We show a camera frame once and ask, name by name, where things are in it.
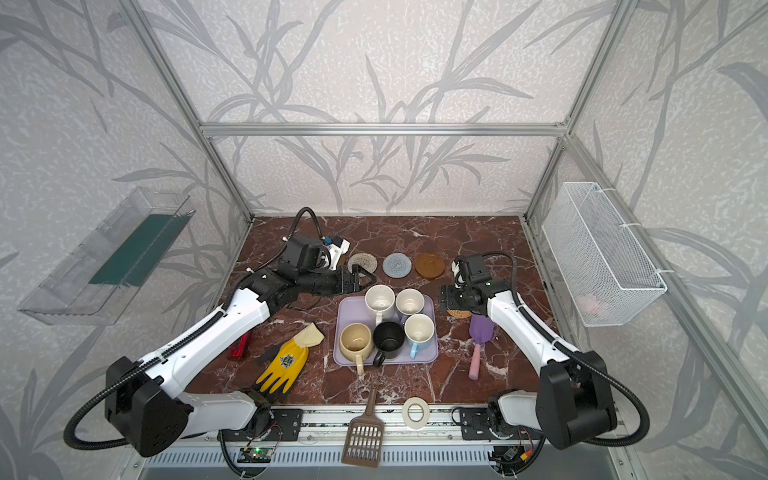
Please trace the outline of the white speckled mug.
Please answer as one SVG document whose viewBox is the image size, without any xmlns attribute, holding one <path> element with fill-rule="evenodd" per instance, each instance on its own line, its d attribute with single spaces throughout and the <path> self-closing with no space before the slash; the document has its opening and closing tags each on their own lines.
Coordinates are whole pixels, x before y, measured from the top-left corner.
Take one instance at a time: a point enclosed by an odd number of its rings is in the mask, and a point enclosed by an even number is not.
<svg viewBox="0 0 768 480">
<path fill-rule="evenodd" d="M 376 326 L 397 318 L 396 294 L 386 285 L 370 287 L 364 297 L 365 306 Z"/>
</svg>

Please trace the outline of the lilac mug white inside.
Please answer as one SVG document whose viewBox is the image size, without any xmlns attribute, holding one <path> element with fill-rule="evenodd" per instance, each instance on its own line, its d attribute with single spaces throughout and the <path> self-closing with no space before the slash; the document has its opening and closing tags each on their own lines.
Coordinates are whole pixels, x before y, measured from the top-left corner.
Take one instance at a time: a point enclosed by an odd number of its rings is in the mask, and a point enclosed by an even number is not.
<svg viewBox="0 0 768 480">
<path fill-rule="evenodd" d="M 402 316 L 416 315 L 424 309 L 425 297 L 419 290 L 407 288 L 396 295 L 395 306 Z"/>
</svg>

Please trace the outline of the brown wooden coaster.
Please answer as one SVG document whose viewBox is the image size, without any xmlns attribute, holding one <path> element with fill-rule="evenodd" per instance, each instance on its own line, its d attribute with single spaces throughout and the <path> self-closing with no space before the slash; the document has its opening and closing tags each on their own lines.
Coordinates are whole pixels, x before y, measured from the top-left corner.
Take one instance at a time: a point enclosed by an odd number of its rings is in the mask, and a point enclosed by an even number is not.
<svg viewBox="0 0 768 480">
<path fill-rule="evenodd" d="M 419 255 L 414 265 L 416 273 L 427 280 L 435 280 L 445 271 L 445 261 L 441 256 L 433 253 Z"/>
</svg>

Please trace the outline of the rattan wicker coaster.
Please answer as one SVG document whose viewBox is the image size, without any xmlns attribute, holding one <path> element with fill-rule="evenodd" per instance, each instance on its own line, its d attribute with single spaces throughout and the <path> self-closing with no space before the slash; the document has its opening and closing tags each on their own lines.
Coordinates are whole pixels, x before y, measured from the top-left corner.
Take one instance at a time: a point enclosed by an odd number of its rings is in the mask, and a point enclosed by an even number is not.
<svg viewBox="0 0 768 480">
<path fill-rule="evenodd" d="M 472 313 L 466 310 L 448 310 L 447 313 L 454 319 L 468 319 L 472 317 Z"/>
</svg>

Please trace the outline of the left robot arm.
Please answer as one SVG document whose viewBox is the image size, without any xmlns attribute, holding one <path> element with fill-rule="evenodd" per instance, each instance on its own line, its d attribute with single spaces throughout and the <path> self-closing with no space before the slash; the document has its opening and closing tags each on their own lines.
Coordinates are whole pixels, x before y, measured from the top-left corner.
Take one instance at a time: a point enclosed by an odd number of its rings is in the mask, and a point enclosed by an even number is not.
<svg viewBox="0 0 768 480">
<path fill-rule="evenodd" d="M 290 226 L 280 250 L 244 274 L 211 311 L 164 346 L 132 361 L 121 357 L 106 372 L 106 387 L 67 423 L 63 440 L 76 450 L 132 446 L 154 456 L 177 440 L 213 430 L 239 430 L 256 414 L 253 395 L 189 395 L 189 383 L 241 336 L 266 322 L 302 294 L 332 298 L 363 292 L 375 274 L 340 259 L 347 240 L 297 233 Z"/>
</svg>

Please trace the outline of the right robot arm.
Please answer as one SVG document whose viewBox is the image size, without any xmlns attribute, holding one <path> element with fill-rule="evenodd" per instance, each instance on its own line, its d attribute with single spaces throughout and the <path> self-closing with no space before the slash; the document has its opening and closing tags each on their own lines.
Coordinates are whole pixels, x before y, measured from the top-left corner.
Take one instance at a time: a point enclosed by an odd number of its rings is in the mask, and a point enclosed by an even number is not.
<svg viewBox="0 0 768 480">
<path fill-rule="evenodd" d="M 489 318 L 515 342 L 536 371 L 534 427 L 557 449 L 578 443 L 616 448 L 645 439 L 651 421 L 642 400 L 611 376 L 603 358 L 582 352 L 536 315 L 517 289 L 517 262 L 502 251 L 458 256 L 451 264 L 454 281 L 440 290 L 440 307 Z M 613 393 L 634 406 L 636 430 L 618 438 L 604 433 L 618 426 Z"/>
</svg>

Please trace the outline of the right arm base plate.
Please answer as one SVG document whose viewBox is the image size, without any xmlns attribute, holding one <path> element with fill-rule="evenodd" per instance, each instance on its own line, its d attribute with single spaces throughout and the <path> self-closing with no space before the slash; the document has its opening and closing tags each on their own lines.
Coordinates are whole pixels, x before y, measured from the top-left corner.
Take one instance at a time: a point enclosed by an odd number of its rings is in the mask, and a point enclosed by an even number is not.
<svg viewBox="0 0 768 480">
<path fill-rule="evenodd" d="M 486 407 L 453 407 L 450 417 L 465 441 L 532 440 L 536 443 L 542 436 L 538 430 L 492 423 Z"/>
</svg>

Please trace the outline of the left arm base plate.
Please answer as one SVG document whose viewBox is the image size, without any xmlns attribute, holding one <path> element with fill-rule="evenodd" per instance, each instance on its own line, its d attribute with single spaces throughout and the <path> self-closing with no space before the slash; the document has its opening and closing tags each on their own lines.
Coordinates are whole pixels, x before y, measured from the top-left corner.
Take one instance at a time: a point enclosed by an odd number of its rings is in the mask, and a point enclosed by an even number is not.
<svg viewBox="0 0 768 480">
<path fill-rule="evenodd" d="M 222 430 L 219 438 L 229 442 L 288 441 L 298 439 L 304 411 L 300 408 L 260 408 L 240 430 Z"/>
</svg>

